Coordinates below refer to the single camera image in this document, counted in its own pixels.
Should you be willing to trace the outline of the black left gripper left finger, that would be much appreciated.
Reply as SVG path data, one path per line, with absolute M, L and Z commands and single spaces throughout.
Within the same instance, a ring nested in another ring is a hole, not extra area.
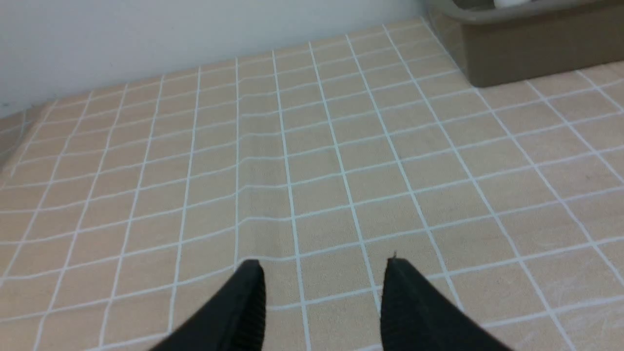
M 260 351 L 267 326 L 267 287 L 257 259 L 245 260 L 200 309 L 153 351 Z

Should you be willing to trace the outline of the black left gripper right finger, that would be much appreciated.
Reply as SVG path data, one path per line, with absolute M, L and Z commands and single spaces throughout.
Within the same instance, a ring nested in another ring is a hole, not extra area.
M 390 257 L 381 301 L 384 351 L 508 351 L 405 258 Z

